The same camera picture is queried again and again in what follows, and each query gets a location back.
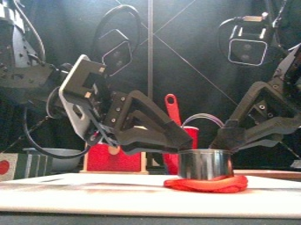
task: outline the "metal cup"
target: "metal cup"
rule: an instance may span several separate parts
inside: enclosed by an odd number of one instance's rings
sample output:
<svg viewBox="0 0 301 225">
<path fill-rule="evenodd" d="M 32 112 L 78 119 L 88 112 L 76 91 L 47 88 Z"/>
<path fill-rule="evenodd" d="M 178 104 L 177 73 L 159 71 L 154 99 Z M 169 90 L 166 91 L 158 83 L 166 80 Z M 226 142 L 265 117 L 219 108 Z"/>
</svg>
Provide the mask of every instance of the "metal cup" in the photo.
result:
<svg viewBox="0 0 301 225">
<path fill-rule="evenodd" d="M 193 149 L 179 152 L 179 176 L 211 180 L 233 177 L 231 154 L 221 149 Z"/>
</svg>

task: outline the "white table surface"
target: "white table surface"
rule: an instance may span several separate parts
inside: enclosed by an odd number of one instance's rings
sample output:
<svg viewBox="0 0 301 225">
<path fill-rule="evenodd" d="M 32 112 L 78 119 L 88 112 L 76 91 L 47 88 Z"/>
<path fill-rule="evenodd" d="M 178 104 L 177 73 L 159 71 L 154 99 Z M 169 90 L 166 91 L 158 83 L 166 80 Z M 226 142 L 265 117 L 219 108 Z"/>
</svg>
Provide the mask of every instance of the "white table surface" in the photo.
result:
<svg viewBox="0 0 301 225">
<path fill-rule="evenodd" d="M 244 192 L 202 193 L 165 188 L 169 178 L 76 173 L 0 182 L 0 211 L 301 218 L 301 182 L 248 176 Z"/>
</svg>

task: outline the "red handle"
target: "red handle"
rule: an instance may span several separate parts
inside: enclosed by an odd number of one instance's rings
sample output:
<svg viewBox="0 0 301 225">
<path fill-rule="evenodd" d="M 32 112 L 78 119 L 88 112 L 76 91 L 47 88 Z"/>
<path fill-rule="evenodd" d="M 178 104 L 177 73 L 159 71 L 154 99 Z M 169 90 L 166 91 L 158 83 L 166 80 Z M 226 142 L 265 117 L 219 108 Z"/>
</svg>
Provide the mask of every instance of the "red handle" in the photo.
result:
<svg viewBox="0 0 301 225">
<path fill-rule="evenodd" d="M 181 119 L 179 119 L 179 107 L 178 107 L 178 100 L 173 94 L 169 94 L 165 97 L 165 104 L 167 108 L 167 112 L 170 118 L 175 121 L 175 123 L 181 126 Z"/>
</svg>

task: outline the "red object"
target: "red object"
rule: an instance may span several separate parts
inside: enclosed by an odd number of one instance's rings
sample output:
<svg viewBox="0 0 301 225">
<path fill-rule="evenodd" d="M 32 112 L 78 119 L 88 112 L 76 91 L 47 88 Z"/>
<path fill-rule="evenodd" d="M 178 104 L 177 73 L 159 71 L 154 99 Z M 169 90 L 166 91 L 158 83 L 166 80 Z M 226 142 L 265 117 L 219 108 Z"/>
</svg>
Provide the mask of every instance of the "red object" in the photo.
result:
<svg viewBox="0 0 301 225">
<path fill-rule="evenodd" d="M 0 175 L 4 175 L 9 170 L 9 163 L 7 160 L 0 161 Z"/>
<path fill-rule="evenodd" d="M 170 179 L 165 181 L 166 187 L 187 192 L 242 192 L 248 188 L 248 178 L 245 176 L 218 177 L 211 180 L 197 179 Z"/>
<path fill-rule="evenodd" d="M 175 121 L 175 123 L 181 126 L 181 118 L 179 118 L 179 107 L 178 100 L 173 94 L 169 94 L 165 97 L 165 105 L 169 111 L 170 118 Z"/>
<path fill-rule="evenodd" d="M 141 172 L 141 153 L 127 156 L 122 150 L 110 152 L 106 144 L 96 144 L 87 154 L 87 171 Z"/>
<path fill-rule="evenodd" d="M 199 129 L 197 127 L 183 127 L 185 131 L 193 138 L 193 149 L 198 148 L 198 133 Z M 166 165 L 166 170 L 170 175 L 178 174 L 179 169 L 179 156 L 177 154 L 163 154 L 163 162 Z"/>
</svg>

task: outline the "black cable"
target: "black cable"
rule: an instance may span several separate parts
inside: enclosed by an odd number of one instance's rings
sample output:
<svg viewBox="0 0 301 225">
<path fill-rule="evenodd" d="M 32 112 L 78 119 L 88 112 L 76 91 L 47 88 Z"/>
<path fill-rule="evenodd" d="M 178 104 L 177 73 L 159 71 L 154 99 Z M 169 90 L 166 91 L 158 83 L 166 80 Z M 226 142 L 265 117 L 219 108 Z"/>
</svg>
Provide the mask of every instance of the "black cable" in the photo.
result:
<svg viewBox="0 0 301 225">
<path fill-rule="evenodd" d="M 71 155 L 71 156 L 59 156 L 56 154 L 50 153 L 47 150 L 44 150 L 40 145 L 33 141 L 32 136 L 29 135 L 29 131 L 28 131 L 28 127 L 27 127 L 27 107 L 24 108 L 24 117 L 23 117 L 23 127 L 24 127 L 24 135 L 27 140 L 29 141 L 32 147 L 44 155 L 51 156 L 54 158 L 59 158 L 59 159 L 71 159 L 71 158 L 76 158 L 83 156 L 88 151 L 91 146 L 87 145 L 87 147 L 84 148 L 84 151 L 82 151 L 79 154 Z"/>
<path fill-rule="evenodd" d="M 95 56 L 95 43 L 96 43 L 98 39 L 102 37 L 103 28 L 107 25 L 111 18 L 122 12 L 128 12 L 135 17 L 135 22 L 136 22 L 136 43 L 131 50 L 131 53 L 135 52 L 138 45 L 141 44 L 141 16 L 139 16 L 139 13 L 132 6 L 130 6 L 127 4 L 122 4 L 122 5 L 116 6 L 115 8 L 112 8 L 104 14 L 100 24 L 96 27 L 96 32 L 95 32 L 94 39 L 92 39 L 91 59 Z"/>
<path fill-rule="evenodd" d="M 24 15 L 24 13 L 23 13 L 23 11 L 21 11 L 21 9 L 20 9 L 20 7 L 19 7 L 16 1 L 13 0 L 12 2 L 13 2 L 13 5 L 15 5 L 15 8 L 16 8 L 16 11 L 20 13 L 20 15 L 21 15 L 21 17 L 23 17 L 23 19 L 24 19 L 24 22 L 27 23 L 27 25 L 29 26 L 29 28 L 31 28 L 31 30 L 32 30 L 32 32 L 33 32 L 33 36 L 35 36 L 35 38 L 36 38 L 36 41 L 38 41 L 38 44 L 39 44 L 39 48 L 40 48 L 40 59 L 42 59 L 42 61 L 44 62 L 44 61 L 46 61 L 46 56 L 44 56 L 44 44 L 43 44 L 42 38 L 40 38 L 40 36 L 39 36 L 38 31 L 33 29 L 33 25 L 31 24 L 29 19 L 28 19 L 27 16 Z"/>
</svg>

